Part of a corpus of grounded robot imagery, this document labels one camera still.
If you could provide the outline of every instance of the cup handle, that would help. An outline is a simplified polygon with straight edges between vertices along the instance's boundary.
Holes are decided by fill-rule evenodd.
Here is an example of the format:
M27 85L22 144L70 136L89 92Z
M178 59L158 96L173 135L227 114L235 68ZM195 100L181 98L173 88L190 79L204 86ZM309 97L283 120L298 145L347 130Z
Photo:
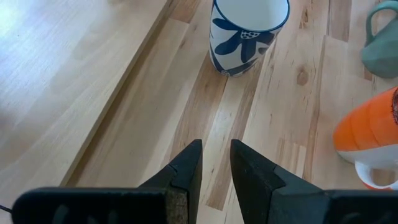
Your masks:
M398 14L398 1L385 1L378 4L375 8L373 8L366 19L366 45L370 44L374 40L374 36L372 34L372 17L375 13L385 10L392 9Z
M358 174L359 178L362 182L369 188L373 190L398 190L398 180L390 185L387 186L378 186L376 185L371 177L371 169L369 166L361 163L355 162L355 169L356 173Z

